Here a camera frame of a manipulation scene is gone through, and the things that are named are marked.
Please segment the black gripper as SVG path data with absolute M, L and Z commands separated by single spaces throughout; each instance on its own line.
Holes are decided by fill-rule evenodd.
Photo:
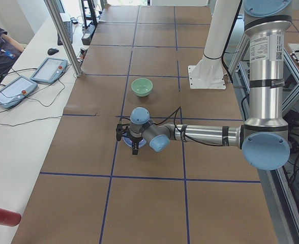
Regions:
M 142 137 L 135 137 L 133 135 L 129 135 L 129 144 L 132 145 L 132 155 L 138 155 L 139 143 L 143 140 Z

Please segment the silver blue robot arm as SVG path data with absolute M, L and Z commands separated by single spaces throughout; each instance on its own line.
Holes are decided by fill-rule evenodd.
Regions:
M 156 152 L 171 140 L 208 146 L 236 146 L 246 161 L 260 170 L 275 170 L 287 162 L 290 147 L 288 124 L 282 115 L 284 34 L 291 26 L 291 1 L 217 1 L 202 59 L 188 67 L 192 89 L 223 89 L 223 55 L 240 10 L 249 38 L 249 117 L 244 124 L 228 126 L 159 125 L 143 107 L 135 108 L 130 122 L 117 139 L 127 137 L 133 154 L 145 140 Z

